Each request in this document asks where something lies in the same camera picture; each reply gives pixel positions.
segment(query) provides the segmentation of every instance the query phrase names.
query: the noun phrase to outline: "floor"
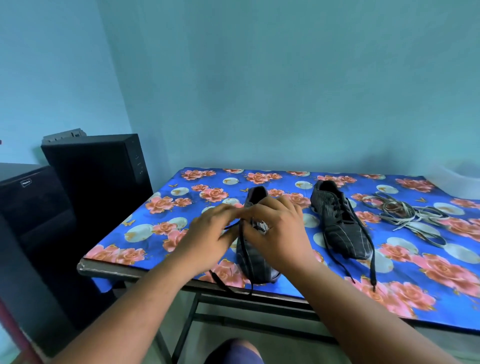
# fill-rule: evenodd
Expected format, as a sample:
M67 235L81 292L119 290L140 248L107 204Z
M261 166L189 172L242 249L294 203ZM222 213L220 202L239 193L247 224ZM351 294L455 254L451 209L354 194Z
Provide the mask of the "floor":
M173 352L192 300L193 293L180 292L175 298L160 328L170 353ZM318 334L327 333L326 328L319 322L296 318L218 307L203 303L199 304L197 312L219 314ZM432 329L419 328L418 331L430 338L444 350L449 351L460 361L464 363L480 363L480 337L445 333ZM179 363L201 364L215 347L221 344L224 340L233 337L240 337L249 340L258 348L267 364L349 363L348 358L338 346L283 338L275 335L225 328L198 322L192 324ZM144 364L163 363L157 350L156 345L153 344L144 359Z

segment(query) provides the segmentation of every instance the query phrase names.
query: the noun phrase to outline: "metal table frame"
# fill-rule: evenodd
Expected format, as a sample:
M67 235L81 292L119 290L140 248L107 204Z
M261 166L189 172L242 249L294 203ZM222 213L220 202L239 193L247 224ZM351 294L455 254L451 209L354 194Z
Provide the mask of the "metal table frame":
M139 268L89 259L81 259L77 265L77 270L80 274L89 277L108 278L127 282L136 282L148 272L147 270ZM206 303L311 321L320 321L317 314L312 310L312 307L305 299L255 290L252 294L249 294L250 290L234 287L231 287L231 289L235 292L234 295L223 291L216 284L195 279L192 279L182 288L184 291L194 292L195 297L187 316L187 320L183 325L180 337L171 356L160 330L158 330L155 336L155 342L158 345L160 353L167 364L177 364L193 321L338 345L337 340L331 336L258 324L252 321L238 320L226 316L197 313L198 304ZM403 320L414 328L435 328L449 332L480 335L480 332L476 330L456 328L449 325L412 319Z

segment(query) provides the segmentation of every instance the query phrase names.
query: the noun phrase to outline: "person's right hand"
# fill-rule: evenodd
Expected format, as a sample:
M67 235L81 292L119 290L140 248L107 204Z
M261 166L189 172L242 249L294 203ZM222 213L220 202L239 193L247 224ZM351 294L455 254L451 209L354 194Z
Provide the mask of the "person's right hand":
M265 235L251 224L243 224L243 235L279 272L288 276L318 264L303 225L302 210L287 198L265 197L252 207L243 209L241 217L267 223L269 229Z

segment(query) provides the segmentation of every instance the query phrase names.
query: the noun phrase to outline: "white plastic container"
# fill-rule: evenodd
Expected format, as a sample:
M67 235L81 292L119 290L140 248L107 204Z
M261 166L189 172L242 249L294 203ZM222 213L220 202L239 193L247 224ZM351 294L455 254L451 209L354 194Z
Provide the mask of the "white plastic container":
M474 162L436 164L425 178L453 197L480 200L480 166Z

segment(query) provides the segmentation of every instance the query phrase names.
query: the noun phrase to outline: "black shoelace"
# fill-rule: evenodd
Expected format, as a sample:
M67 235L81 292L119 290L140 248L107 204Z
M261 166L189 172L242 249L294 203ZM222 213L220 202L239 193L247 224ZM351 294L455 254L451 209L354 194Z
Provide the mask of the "black shoelace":
M247 254L247 249L245 248L245 244L244 244L244 241L243 241L243 229L242 229L242 224L240 222L241 222L241 220L237 221L235 224L232 224L232 225L229 225L229 226L225 227L224 230L231 229L231 228L233 228L234 226L237 226L237 225L239 226L239 237L238 237L238 240L237 240L237 249L238 249L238 244L240 243L241 249L243 250L243 255L245 256L245 259L247 260L247 264L246 264L247 269L249 269L250 273L252 273L253 272L252 262L250 261L250 256ZM212 275L212 278L215 281L215 283L221 289L223 289L224 291L226 291L228 293L235 294L235 292L229 286L227 286L215 272L213 272L211 269L209 270L209 272ZM251 288L250 288L250 292L248 293L249 296L251 296L253 294L253 283L250 282L250 285L251 285Z
M352 207L350 206L350 202L347 200L346 203L348 203L348 205L350 207L349 209L345 209L342 205L340 205L340 203L338 203L338 201L334 201L332 203L332 205L334 206L334 211L337 211L337 214L336 214L335 218L339 219L339 221L342 222L342 223L350 223L351 224L350 221L344 221L342 219L342 214L347 213L350 217L352 217L355 221L357 221L357 223L360 225L361 230L363 231L363 233L367 237L367 240L368 240L370 246L372 247L372 259L370 261L370 284L372 285L373 291L375 292L375 288L376 288L376 285L377 285L377 274L375 272L375 245L373 245L373 241L370 237L370 234L368 233L368 231L365 228L365 226L363 225L363 223L360 221L358 216L355 213L352 212ZM340 263L332 255L332 252L330 251L330 247L328 246L328 243L327 243L325 232L323 233L323 235L324 235L325 248L327 250L328 256L330 258L332 258L332 260L335 263L337 263L338 265L340 265L343 268L346 275L352 280L353 284L355 284L355 280L353 279L352 274L348 271L348 269L342 263Z

